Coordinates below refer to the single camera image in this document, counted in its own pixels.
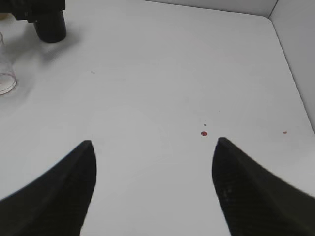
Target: glass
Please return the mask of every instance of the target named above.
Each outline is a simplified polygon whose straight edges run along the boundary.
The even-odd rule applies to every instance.
[[[10,92],[16,83],[12,63],[5,55],[3,35],[0,33],[0,95]]]

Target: white table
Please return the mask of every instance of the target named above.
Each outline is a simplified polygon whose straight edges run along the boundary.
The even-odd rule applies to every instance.
[[[68,0],[64,14],[54,45],[1,21],[19,86],[0,97],[0,198],[91,139],[82,235],[228,236],[220,136],[315,196],[314,133],[269,20],[140,0]]]

